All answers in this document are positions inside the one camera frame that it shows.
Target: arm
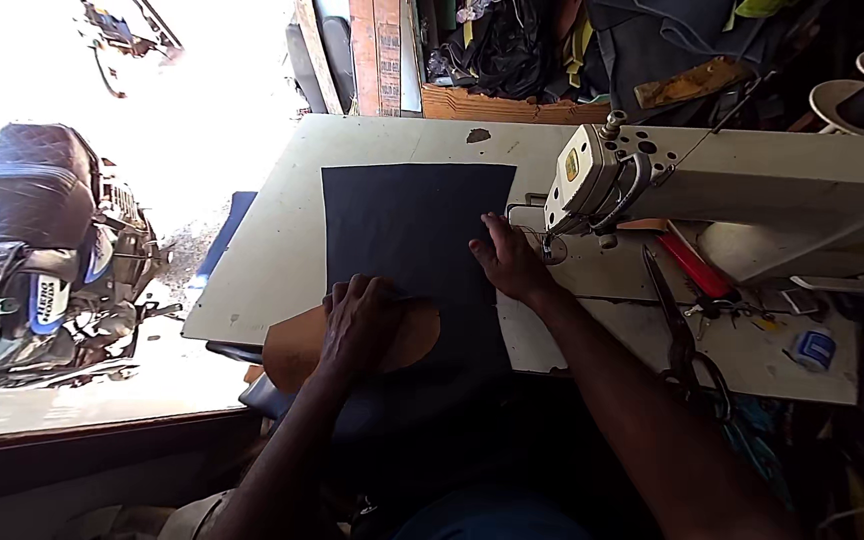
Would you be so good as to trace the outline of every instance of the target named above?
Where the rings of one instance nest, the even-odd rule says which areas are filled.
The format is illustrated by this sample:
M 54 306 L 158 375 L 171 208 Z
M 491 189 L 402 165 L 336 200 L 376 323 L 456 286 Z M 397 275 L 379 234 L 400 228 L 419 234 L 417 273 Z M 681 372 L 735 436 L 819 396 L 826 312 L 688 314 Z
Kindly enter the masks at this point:
M 469 242 L 486 276 L 545 323 L 585 406 L 667 538 L 793 538 L 788 516 L 713 426 L 690 414 L 559 286 L 525 234 L 483 215 L 495 248 Z
M 321 358 L 235 490 L 209 540 L 342 538 L 319 519 L 318 466 L 352 383 L 375 368 L 402 320 L 388 280 L 355 275 L 326 296 Z

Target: white tabletop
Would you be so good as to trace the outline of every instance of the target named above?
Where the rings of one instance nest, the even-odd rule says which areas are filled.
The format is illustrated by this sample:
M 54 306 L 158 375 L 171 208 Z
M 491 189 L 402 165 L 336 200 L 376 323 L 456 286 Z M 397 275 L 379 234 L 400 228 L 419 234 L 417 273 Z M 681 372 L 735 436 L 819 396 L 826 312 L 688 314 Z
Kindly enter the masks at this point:
M 473 129 L 486 130 L 489 138 L 466 142 Z M 307 115 L 236 230 L 182 335 L 261 345 L 270 325 L 318 306 L 328 287 L 323 167 L 516 166 L 509 203 L 526 204 L 530 195 L 548 193 L 556 159 L 575 130 L 574 126 Z M 655 298 L 650 283 L 639 283 L 644 276 L 641 241 L 634 235 L 622 237 L 619 248 L 604 252 L 590 247 L 589 242 L 595 241 L 591 237 L 569 241 L 572 257 L 550 268 L 556 279 L 582 297 L 583 305 L 643 361 L 656 370 L 665 367 L 668 335 L 664 327 L 657 329 L 664 325 L 657 308 L 595 300 Z M 674 263 L 661 250 L 653 251 L 677 300 L 692 300 L 681 274 L 674 274 L 678 272 Z M 586 275 L 597 277 L 583 278 Z M 499 312 L 515 369 L 543 372 L 565 365 L 545 328 L 534 314 L 529 316 L 527 308 L 500 298 Z M 716 321 L 699 349 L 708 350 L 737 392 L 854 404 L 855 328 L 833 318 L 830 325 L 839 344 L 833 369 L 828 374 L 810 374 L 787 359 L 782 349 L 791 346 L 791 337 L 800 327 L 814 325 L 801 317 L 780 318 L 787 324 L 769 335 L 750 325 L 736 329 L 726 320 Z

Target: motorcycle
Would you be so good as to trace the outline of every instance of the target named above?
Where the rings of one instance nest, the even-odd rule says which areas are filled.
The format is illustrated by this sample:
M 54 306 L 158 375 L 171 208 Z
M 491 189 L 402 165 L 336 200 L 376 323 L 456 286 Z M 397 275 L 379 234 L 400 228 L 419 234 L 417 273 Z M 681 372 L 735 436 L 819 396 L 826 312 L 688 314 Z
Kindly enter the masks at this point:
M 141 301 L 171 253 L 114 168 L 66 126 L 0 130 L 0 388 L 127 373 L 138 326 L 182 310 Z

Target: hand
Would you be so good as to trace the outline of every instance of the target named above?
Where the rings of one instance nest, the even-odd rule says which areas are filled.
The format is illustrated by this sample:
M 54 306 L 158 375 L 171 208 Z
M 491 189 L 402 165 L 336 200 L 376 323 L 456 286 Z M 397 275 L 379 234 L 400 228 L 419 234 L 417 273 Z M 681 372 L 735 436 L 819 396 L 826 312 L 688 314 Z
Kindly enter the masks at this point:
M 392 301 L 388 277 L 352 276 L 322 299 L 325 340 L 316 371 L 351 381 L 372 373 L 402 322 L 403 307 Z
M 481 240 L 471 240 L 468 249 L 496 289 L 530 308 L 534 308 L 544 294 L 561 289 L 521 228 L 510 226 L 508 218 L 497 217 L 492 212 L 482 214 L 482 222 L 488 227 L 495 247 Z

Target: hero honda logo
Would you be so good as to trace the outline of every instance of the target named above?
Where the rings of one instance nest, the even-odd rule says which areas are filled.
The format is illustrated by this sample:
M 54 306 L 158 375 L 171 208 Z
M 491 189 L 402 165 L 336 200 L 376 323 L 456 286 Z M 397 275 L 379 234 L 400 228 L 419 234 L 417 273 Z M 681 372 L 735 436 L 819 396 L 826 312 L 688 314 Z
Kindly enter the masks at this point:
M 29 322 L 36 334 L 52 334 L 68 308 L 70 283 L 58 277 L 35 275 L 29 298 Z

